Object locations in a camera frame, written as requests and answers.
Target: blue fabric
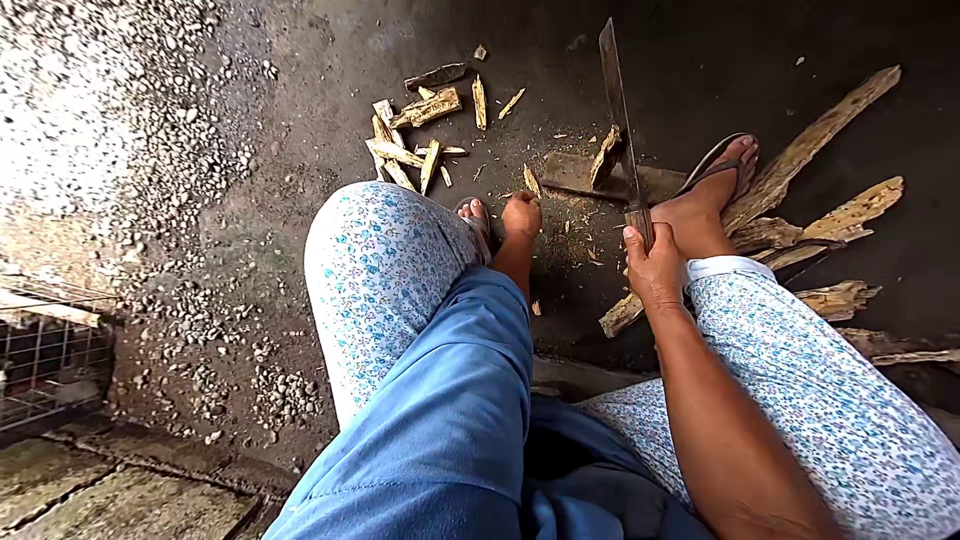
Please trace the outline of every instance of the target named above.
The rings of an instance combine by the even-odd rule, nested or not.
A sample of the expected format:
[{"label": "blue fabric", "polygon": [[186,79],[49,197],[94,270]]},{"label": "blue fabric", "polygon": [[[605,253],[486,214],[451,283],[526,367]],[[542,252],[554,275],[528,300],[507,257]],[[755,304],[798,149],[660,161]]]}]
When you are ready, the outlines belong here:
[{"label": "blue fabric", "polygon": [[[528,329],[526,301],[509,278],[486,267],[465,272],[371,400],[306,472],[265,538],[622,538],[620,520],[569,493],[573,483],[524,486],[533,371]],[[546,428],[652,484],[612,430],[575,407],[538,404],[534,418]],[[580,484],[593,482],[593,471],[579,474]],[[665,524],[668,517],[679,520],[677,530],[692,531],[684,538],[708,537],[674,506],[681,513],[671,516],[668,504]]]}]

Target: right hand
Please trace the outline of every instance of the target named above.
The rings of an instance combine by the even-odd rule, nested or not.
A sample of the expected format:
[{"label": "right hand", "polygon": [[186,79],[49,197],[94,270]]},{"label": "right hand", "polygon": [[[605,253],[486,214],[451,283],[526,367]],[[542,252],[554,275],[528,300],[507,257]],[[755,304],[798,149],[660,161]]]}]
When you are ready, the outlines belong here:
[{"label": "right hand", "polygon": [[633,227],[623,229],[627,245],[627,277],[630,288],[645,308],[682,306],[686,283],[684,259],[669,223],[654,223],[654,247],[643,253],[643,237]]},{"label": "right hand", "polygon": [[503,209],[503,227],[507,236],[524,234],[533,238],[540,232],[540,201],[529,191],[514,191]]}]

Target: floral pants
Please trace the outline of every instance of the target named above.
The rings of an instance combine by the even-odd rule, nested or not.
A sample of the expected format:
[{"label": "floral pants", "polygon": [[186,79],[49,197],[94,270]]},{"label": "floral pants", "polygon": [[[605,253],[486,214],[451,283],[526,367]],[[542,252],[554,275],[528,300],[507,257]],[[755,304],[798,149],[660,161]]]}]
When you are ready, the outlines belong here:
[{"label": "floral pants", "polygon": [[[304,267],[341,428],[479,264],[474,242],[462,218],[394,184],[349,185],[318,212]],[[849,536],[943,538],[960,528],[960,455],[913,402],[766,267],[721,257],[687,270],[704,339]],[[689,501],[661,380],[582,406]]]}]

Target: flip-flop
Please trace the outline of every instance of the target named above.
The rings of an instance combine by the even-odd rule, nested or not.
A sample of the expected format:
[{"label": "flip-flop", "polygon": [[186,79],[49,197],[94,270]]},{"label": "flip-flop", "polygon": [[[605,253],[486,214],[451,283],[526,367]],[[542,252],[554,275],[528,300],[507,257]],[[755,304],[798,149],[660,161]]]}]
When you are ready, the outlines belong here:
[{"label": "flip-flop", "polygon": [[693,189],[693,186],[699,183],[704,178],[713,176],[719,172],[723,172],[729,169],[736,169],[736,185],[733,188],[733,195],[731,195],[729,203],[739,199],[744,193],[747,192],[747,189],[750,187],[750,183],[747,182],[746,177],[744,176],[744,167],[747,165],[740,158],[734,160],[726,160],[717,163],[716,165],[710,166],[717,158],[723,155],[727,150],[727,147],[730,146],[730,143],[734,142],[736,139],[749,135],[754,138],[754,143],[759,145],[759,140],[757,140],[756,135],[748,134],[746,132],[740,132],[733,135],[727,135],[720,142],[716,143],[716,146],[713,147],[707,154],[704,156],[697,166],[693,168],[693,171],[689,176],[686,177],[686,182],[684,186],[677,191],[677,194],[674,197],[679,197],[684,193],[687,193],[690,189]]},{"label": "flip-flop", "polygon": [[[480,201],[479,197],[467,197],[463,201],[457,204],[456,208],[453,210],[454,213],[460,211],[464,205],[469,205],[473,199]],[[483,219],[476,217],[474,215],[470,217],[464,217],[460,214],[457,214],[460,219],[463,219],[470,225],[470,228],[473,229],[475,234],[475,244],[477,250],[480,252],[480,258],[483,260],[484,265],[490,264],[490,261],[493,259],[490,253],[490,210],[487,208],[487,205],[483,204],[483,201],[480,201],[480,206],[483,207]]]}]

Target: metal cage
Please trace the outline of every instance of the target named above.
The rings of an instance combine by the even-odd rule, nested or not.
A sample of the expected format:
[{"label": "metal cage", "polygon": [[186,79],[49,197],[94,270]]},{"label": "metal cage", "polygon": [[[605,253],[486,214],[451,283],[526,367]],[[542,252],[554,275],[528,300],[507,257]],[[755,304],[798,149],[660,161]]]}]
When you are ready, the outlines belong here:
[{"label": "metal cage", "polygon": [[106,396],[116,297],[0,276],[0,434]]}]

